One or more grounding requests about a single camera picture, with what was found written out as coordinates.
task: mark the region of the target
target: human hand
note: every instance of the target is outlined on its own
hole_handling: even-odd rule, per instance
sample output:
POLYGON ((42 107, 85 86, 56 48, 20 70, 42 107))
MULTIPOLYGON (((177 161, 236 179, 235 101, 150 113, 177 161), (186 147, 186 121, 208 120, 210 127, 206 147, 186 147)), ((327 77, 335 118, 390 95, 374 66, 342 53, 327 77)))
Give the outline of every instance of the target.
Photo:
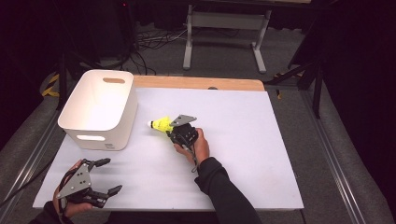
MULTIPOLYGON (((195 156, 197 158, 197 165, 199 165, 201 164, 202 161, 209 158, 210 151, 209 151, 209 144, 207 143, 204 137, 204 131, 200 128, 196 128, 196 131, 198 132, 198 139, 194 143, 194 150, 195 150, 195 156)), ((174 144, 174 147, 178 153, 186 156, 187 160, 190 163, 194 164, 194 160, 189 151, 185 150, 183 147, 181 147, 178 144, 174 144)))
MULTIPOLYGON (((81 164, 81 161, 78 161, 74 166, 72 166, 70 170, 73 170, 75 168, 78 168, 79 165, 81 164)), ((52 203, 53 206, 55 207, 56 212, 58 213, 58 215, 60 215, 60 211, 59 211, 59 200, 56 197, 56 195, 58 195, 59 193, 59 186, 58 188, 56 188, 55 192, 53 192, 53 198, 52 198, 52 203)), ((90 203, 68 203, 65 211, 64 211, 64 215, 68 218, 75 216, 78 213, 82 213, 82 212, 86 212, 88 210, 92 209, 92 204, 90 203)))

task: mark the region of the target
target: yellow object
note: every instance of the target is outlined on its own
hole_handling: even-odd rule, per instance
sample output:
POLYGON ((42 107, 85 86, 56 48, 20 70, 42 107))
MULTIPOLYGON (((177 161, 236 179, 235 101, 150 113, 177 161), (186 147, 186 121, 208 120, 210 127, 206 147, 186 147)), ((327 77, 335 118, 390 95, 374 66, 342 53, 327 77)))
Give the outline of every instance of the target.
POLYGON ((166 131, 172 132, 173 127, 170 126, 171 122, 172 122, 172 120, 170 120, 169 117, 164 117, 161 119, 149 121, 148 126, 152 129, 158 130, 163 133, 166 133, 166 131))

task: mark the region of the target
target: white table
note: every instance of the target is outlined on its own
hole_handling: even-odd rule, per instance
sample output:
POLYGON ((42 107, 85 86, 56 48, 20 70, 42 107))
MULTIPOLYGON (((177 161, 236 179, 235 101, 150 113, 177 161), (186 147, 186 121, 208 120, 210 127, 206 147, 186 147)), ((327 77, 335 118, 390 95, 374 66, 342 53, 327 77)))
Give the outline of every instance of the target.
POLYGON ((147 126, 163 116, 191 115, 204 129, 211 156, 257 210, 303 208, 289 157, 265 91, 208 91, 137 88, 139 106, 127 147, 121 151, 79 148, 66 136, 38 192, 34 208, 51 200, 64 173, 79 159, 110 158, 93 168, 92 188, 107 192, 123 185, 106 210, 206 211, 209 198, 193 179, 192 166, 169 138, 147 126))

